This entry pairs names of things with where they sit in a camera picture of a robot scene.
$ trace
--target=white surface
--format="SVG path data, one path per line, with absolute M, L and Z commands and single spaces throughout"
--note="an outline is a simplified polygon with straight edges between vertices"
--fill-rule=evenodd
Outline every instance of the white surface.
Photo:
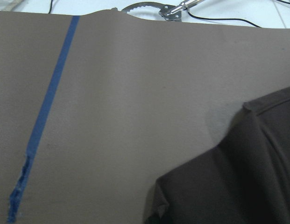
M 84 15 L 113 7 L 121 10 L 140 1 L 142 0 L 54 0 L 52 13 Z M 158 2 L 178 5 L 181 0 L 159 0 Z M 24 0 L 14 11 L 47 13 L 49 7 L 50 0 Z M 163 21 L 164 19 L 158 15 L 158 11 L 156 8 L 142 7 L 129 14 L 139 18 Z M 209 18 L 242 18 L 265 28 L 290 28 L 290 5 L 275 0 L 206 0 L 193 7 L 191 12 L 197 16 Z M 183 12 L 182 21 L 250 26 L 241 21 L 196 20 L 186 12 Z

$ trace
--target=dark fabric piece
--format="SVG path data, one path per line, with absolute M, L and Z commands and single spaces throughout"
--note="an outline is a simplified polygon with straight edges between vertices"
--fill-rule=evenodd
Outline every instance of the dark fabric piece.
M 290 88 L 244 110 L 215 148 L 156 181 L 148 224 L 290 224 Z

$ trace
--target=black cable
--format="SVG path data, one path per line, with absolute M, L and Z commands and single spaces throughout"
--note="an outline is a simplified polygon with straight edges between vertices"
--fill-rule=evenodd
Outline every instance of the black cable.
M 244 20 L 244 19 L 238 19 L 238 18 L 213 19 L 213 18 L 204 18 L 204 17 L 195 16 L 195 15 L 191 14 L 189 11 L 187 11 L 187 13 L 192 18 L 195 18 L 195 19 L 198 19 L 198 20 L 239 20 L 239 21 L 247 22 L 247 23 L 253 25 L 254 27 L 259 27 L 258 25 L 254 24 L 254 23 L 252 23 L 250 21 Z
M 49 10 L 48 14 L 51 13 L 51 10 L 52 10 L 52 3 L 53 3 L 53 0 L 50 0 L 50 10 Z
M 282 1 L 282 0 L 276 0 L 276 1 L 279 1 L 279 2 L 282 2 L 282 3 L 285 3 L 285 4 L 289 4 L 290 5 L 290 2 L 287 2 L 287 1 Z

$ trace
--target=blue tape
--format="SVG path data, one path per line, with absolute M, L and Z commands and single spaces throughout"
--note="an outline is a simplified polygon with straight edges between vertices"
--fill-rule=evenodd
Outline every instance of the blue tape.
M 50 84 L 48 86 L 46 95 L 44 97 L 44 101 L 40 108 L 35 126 L 31 133 L 31 136 L 28 141 L 27 150 L 26 150 L 26 161 L 24 166 L 22 167 L 21 176 L 10 195 L 10 207 L 8 214 L 8 223 L 14 223 L 16 221 L 16 215 L 21 203 L 22 195 L 25 190 L 25 187 L 28 182 L 28 176 L 33 166 L 34 158 L 39 146 L 39 142 L 45 127 L 45 123 L 50 112 L 50 108 L 55 97 L 55 93 L 57 91 L 57 87 L 59 85 L 59 81 L 61 78 L 61 74 L 63 72 L 63 68 L 65 65 L 65 61 L 69 52 L 69 48 L 75 33 L 75 29 L 77 27 L 79 20 L 79 16 L 73 16 L 70 22 L 70 26 L 65 37 L 63 47 L 61 49 L 59 58 L 57 60 L 57 64 L 55 70 L 52 74 Z

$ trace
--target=gray leather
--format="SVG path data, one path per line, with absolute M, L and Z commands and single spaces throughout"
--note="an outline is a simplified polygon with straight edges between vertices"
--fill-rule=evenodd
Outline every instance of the gray leather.
M 0 223 L 70 19 L 0 12 Z M 288 86 L 290 29 L 81 16 L 17 223 L 142 223 L 156 178 Z

